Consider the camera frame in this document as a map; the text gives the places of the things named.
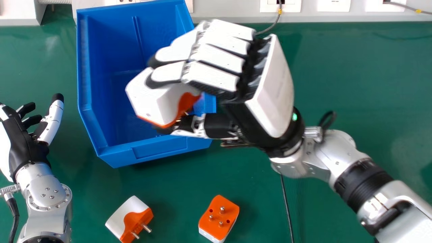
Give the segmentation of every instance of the blue plastic bin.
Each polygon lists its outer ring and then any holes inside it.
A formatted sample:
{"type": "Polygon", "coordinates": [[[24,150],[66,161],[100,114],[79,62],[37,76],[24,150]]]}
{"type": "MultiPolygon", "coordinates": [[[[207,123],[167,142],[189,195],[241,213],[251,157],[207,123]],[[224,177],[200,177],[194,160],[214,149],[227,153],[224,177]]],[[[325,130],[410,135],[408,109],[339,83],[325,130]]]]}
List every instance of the blue plastic bin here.
{"type": "MultiPolygon", "coordinates": [[[[194,28],[183,0],[78,10],[77,18],[78,109],[99,158],[117,168],[210,146],[158,134],[135,116],[124,90],[159,48],[194,28]]],[[[194,106],[195,114],[214,112],[214,96],[194,106]]]]}

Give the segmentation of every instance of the plug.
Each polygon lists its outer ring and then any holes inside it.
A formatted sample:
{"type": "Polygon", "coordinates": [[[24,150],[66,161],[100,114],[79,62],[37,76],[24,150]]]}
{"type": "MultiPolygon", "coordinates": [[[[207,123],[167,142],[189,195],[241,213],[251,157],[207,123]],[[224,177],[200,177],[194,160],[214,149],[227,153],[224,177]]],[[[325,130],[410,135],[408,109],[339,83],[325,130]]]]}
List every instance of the plug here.
{"type": "Polygon", "coordinates": [[[148,233],[152,230],[147,226],[153,219],[153,212],[136,196],[129,198],[107,220],[105,226],[122,242],[131,243],[139,239],[144,229],[148,233]]]}
{"type": "Polygon", "coordinates": [[[214,243],[223,243],[237,221],[240,207],[217,195],[198,223],[201,235],[214,243]]]}

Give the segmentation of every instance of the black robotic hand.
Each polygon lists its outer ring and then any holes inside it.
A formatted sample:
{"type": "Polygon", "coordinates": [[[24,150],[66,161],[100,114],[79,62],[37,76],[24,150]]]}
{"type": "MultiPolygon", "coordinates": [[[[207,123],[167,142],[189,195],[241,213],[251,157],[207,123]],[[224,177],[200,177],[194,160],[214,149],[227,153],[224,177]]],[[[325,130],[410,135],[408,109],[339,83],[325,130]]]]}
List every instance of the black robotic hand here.
{"type": "Polygon", "coordinates": [[[0,169],[6,178],[16,183],[16,174],[24,166],[31,163],[46,163],[50,166],[47,155],[48,146],[52,142],[60,126],[63,115],[64,98],[55,94],[45,117],[34,115],[24,116],[36,108],[34,102],[25,104],[14,110],[0,103],[0,169]],[[33,133],[27,129],[39,124],[33,133]]]}

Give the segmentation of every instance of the white wall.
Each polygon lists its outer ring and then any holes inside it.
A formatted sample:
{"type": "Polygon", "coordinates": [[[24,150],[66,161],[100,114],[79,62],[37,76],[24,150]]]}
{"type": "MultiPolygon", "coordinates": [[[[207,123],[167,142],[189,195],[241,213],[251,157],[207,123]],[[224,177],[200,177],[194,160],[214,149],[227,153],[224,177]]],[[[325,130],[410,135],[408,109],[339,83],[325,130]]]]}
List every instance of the white wall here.
{"type": "MultiPolygon", "coordinates": [[[[407,0],[407,5],[432,12],[432,0],[407,0]]],[[[365,12],[365,0],[351,0],[348,13],[317,12],[317,0],[302,0],[301,13],[284,13],[281,22],[432,21],[432,15],[405,10],[365,12]]],[[[260,0],[194,0],[194,22],[219,18],[237,23],[273,22],[276,13],[260,13],[260,0]]]]}

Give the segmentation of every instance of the metal cable connector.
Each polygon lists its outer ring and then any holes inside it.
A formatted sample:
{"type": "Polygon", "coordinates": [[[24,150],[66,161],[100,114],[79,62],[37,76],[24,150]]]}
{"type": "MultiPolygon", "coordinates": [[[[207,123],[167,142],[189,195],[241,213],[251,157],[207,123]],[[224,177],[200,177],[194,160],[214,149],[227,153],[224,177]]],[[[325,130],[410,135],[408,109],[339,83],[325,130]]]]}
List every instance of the metal cable connector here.
{"type": "Polygon", "coordinates": [[[21,188],[17,184],[3,187],[2,189],[0,189],[0,198],[4,197],[4,195],[6,193],[12,193],[13,194],[15,192],[19,192],[20,190],[21,190],[21,188]]]}

